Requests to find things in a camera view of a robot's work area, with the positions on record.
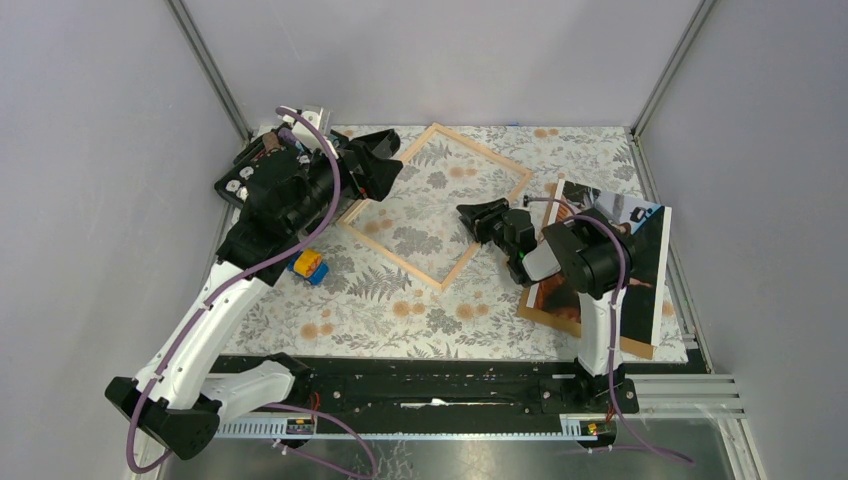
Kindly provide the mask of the wooden picture frame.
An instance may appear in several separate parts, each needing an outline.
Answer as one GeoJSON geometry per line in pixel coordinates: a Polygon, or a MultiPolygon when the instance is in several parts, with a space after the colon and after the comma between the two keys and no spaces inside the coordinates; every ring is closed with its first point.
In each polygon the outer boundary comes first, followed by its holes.
{"type": "Polygon", "coordinates": [[[338,225],[374,252],[438,291],[479,249],[456,207],[504,198],[531,180],[530,169],[434,123],[400,154],[403,169],[382,201],[360,200],[338,225]]]}

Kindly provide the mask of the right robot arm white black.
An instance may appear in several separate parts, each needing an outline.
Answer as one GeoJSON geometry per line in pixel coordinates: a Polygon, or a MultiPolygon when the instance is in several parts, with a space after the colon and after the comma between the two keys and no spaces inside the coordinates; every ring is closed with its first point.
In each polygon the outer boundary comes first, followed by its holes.
{"type": "Polygon", "coordinates": [[[492,242],[506,255],[515,283],[529,287],[561,274],[577,292],[581,339],[573,396],[583,410],[601,410],[624,380],[618,311],[637,252],[632,238],[595,208],[543,227],[541,240],[530,213],[504,198],[456,210],[475,242],[492,242]]]}

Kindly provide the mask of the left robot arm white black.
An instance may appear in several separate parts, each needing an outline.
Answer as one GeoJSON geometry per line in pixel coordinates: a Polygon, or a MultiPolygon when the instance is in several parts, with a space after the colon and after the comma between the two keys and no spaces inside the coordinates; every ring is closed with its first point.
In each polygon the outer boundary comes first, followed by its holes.
{"type": "Polygon", "coordinates": [[[309,401],[309,370],[286,354],[221,380],[210,371],[242,317],[285,274],[320,284],[329,272],[311,242],[344,198],[380,201],[402,169],[392,129],[350,138],[282,125],[254,141],[218,191],[241,214],[219,247],[197,299],[154,358],[116,377],[106,398],[167,454],[188,460],[224,423],[272,403],[296,411],[309,401]]]}

